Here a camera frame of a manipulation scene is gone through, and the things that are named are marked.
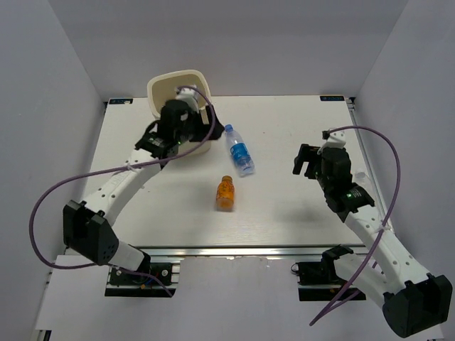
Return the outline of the blue label water bottle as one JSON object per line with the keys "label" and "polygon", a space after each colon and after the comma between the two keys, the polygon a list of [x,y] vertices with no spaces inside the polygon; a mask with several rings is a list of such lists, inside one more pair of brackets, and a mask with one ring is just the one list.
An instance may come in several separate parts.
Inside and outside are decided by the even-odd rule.
{"label": "blue label water bottle", "polygon": [[241,135],[231,124],[225,125],[225,138],[233,165],[241,177],[252,175],[255,165]]}

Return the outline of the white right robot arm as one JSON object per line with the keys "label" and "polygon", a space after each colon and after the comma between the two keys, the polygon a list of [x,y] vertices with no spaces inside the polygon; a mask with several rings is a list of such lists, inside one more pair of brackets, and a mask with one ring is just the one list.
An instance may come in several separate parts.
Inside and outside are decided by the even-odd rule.
{"label": "white right robot arm", "polygon": [[351,283],[381,310],[390,329],[409,337],[442,324],[449,317],[453,286],[444,275],[434,276],[381,225],[369,193],[353,182],[344,148],[302,144],[293,174],[317,180],[328,208],[368,249],[361,258],[345,246],[323,253],[322,277],[329,283]]}

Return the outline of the orange juice bottle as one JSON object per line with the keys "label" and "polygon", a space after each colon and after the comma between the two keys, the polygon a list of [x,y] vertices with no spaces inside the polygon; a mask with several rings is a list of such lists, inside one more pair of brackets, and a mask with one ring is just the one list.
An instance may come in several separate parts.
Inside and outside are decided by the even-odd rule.
{"label": "orange juice bottle", "polygon": [[235,202],[235,187],[230,176],[222,177],[216,192],[215,205],[217,210],[231,212]]}

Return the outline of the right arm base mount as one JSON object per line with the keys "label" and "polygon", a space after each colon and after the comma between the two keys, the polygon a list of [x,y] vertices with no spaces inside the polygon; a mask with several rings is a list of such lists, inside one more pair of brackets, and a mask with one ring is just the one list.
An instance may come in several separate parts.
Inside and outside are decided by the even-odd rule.
{"label": "right arm base mount", "polygon": [[327,303],[346,282],[335,277],[323,260],[323,253],[337,245],[322,247],[292,247],[289,256],[294,260],[291,273],[296,276],[300,302]]}

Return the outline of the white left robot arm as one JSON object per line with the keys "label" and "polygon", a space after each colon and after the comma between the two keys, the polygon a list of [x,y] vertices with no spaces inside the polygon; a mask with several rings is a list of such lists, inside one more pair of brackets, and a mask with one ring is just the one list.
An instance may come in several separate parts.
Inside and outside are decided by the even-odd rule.
{"label": "white left robot arm", "polygon": [[63,208],[63,241],[98,266],[125,270],[134,283],[150,275],[150,256],[121,241],[114,233],[117,217],[152,177],[177,158],[180,146],[218,140],[224,131],[211,103],[204,109],[197,101],[179,95],[165,102],[161,116],[145,129],[124,166],[109,170],[111,177],[80,202],[69,201]]}

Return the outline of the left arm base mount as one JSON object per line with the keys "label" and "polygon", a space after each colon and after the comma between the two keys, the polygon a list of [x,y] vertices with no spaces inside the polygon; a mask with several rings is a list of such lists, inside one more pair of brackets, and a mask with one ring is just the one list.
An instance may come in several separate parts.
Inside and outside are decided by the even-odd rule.
{"label": "left arm base mount", "polygon": [[[151,263],[149,273],[155,276],[173,295],[176,292],[180,264],[171,262]],[[154,279],[111,270],[107,277],[105,296],[120,298],[170,298],[170,295]]]}

